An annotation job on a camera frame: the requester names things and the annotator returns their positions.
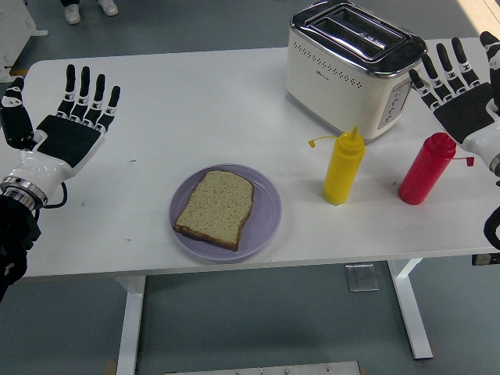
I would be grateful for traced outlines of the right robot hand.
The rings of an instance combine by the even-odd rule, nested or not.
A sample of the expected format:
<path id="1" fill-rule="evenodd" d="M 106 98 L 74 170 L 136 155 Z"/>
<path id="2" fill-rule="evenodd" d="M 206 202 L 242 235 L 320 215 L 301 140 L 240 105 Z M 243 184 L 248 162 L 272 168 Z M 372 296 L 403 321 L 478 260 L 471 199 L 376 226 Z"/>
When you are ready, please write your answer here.
<path id="1" fill-rule="evenodd" d="M 463 150 L 481 157 L 486 167 L 499 175 L 499 39 L 488 31 L 480 34 L 489 66 L 488 82 L 480 82 L 454 37 L 452 47 L 459 68 L 455 70 L 443 44 L 436 46 L 441 79 L 428 55 L 422 62 L 430 84 L 415 70 L 409 71 L 414 88 L 450 138 Z"/>

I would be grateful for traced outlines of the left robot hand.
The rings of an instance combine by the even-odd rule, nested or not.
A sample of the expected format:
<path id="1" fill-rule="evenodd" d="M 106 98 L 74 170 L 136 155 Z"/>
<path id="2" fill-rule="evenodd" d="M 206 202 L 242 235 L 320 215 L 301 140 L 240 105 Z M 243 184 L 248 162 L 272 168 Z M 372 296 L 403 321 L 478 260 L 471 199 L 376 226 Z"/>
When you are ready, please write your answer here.
<path id="1" fill-rule="evenodd" d="M 1 99 L 1 124 L 8 146 L 20 151 L 20 164 L 9 177 L 25 180 L 46 196 L 80 172 L 104 143 L 120 99 L 120 87 L 104 103 L 105 75 L 97 76 L 90 92 L 90 68 L 76 81 L 74 65 L 66 68 L 66 90 L 54 114 L 33 127 L 23 104 L 24 80 L 16 78 Z"/>

